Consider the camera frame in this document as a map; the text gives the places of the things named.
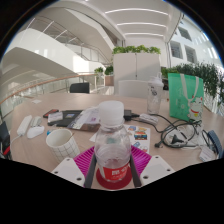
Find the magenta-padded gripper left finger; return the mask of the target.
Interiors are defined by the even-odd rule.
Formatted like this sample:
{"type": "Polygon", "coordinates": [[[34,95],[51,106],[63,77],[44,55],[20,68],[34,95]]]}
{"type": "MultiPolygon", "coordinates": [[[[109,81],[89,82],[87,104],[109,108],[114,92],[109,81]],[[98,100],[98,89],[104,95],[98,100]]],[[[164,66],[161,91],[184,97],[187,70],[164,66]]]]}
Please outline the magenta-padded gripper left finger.
{"type": "Polygon", "coordinates": [[[78,186],[90,188],[93,182],[95,166],[94,148],[91,147],[74,158],[65,158],[52,171],[52,174],[78,186]]]}

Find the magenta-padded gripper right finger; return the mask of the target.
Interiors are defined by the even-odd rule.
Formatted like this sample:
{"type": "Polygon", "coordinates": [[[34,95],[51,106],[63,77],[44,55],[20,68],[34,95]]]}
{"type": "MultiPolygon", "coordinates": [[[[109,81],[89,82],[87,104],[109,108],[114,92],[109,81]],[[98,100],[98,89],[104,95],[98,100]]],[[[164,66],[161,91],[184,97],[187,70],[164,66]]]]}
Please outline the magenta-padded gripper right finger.
{"type": "Polygon", "coordinates": [[[161,156],[151,156],[134,146],[131,147],[130,167],[136,188],[148,185],[175,172],[161,156]]]}

